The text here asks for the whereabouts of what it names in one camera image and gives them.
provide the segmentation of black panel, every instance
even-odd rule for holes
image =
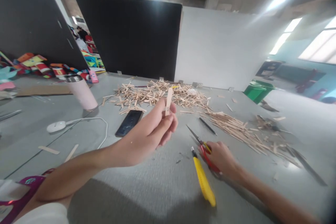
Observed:
[[[174,80],[182,5],[148,0],[77,0],[109,72]]]
[[[31,52],[88,68],[55,0],[0,0],[0,7],[0,50],[10,59]]]

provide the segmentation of scissors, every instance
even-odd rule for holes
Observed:
[[[190,128],[189,126],[187,125],[188,129],[191,131],[191,133],[194,135],[194,137],[196,138],[197,142],[201,145],[201,150],[202,150],[202,154],[203,154],[203,157],[209,167],[210,170],[213,170],[214,172],[216,173],[220,173],[221,171],[217,168],[217,166],[215,166],[211,161],[210,159],[207,157],[207,153],[208,154],[211,154],[211,150],[210,148],[208,147],[208,145],[203,142]]]

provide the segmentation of red scissors handle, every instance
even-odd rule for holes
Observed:
[[[203,154],[203,157],[206,161],[206,163],[208,164],[209,168],[211,170],[213,170],[214,172],[216,173],[220,173],[221,171],[217,168],[217,166],[215,166],[211,161],[210,159],[208,158],[207,156],[207,153],[210,154],[210,152],[208,150],[206,150],[203,145],[201,145],[201,150],[202,150],[202,154]]]

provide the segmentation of teal wall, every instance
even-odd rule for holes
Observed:
[[[304,95],[310,97],[319,89],[325,88],[328,89],[328,92],[323,97],[336,97],[336,65],[298,59],[312,40],[313,39],[288,40],[283,44],[276,55],[270,55],[269,57],[271,59],[285,61],[287,64],[292,66],[309,69],[316,68],[317,70],[326,73],[326,75],[316,82],[311,88],[306,89]]]

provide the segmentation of window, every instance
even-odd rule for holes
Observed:
[[[336,17],[310,43],[299,59],[336,64]]]
[[[287,26],[287,28],[285,30],[285,33],[280,36],[280,38],[276,42],[274,48],[270,52],[270,54],[273,54],[273,55],[277,54],[280,47],[285,43],[286,39],[288,39],[289,35],[291,34],[292,31],[294,31],[295,27],[299,24],[301,19],[302,19],[302,17],[298,18],[298,19],[293,19],[291,21],[291,23]]]

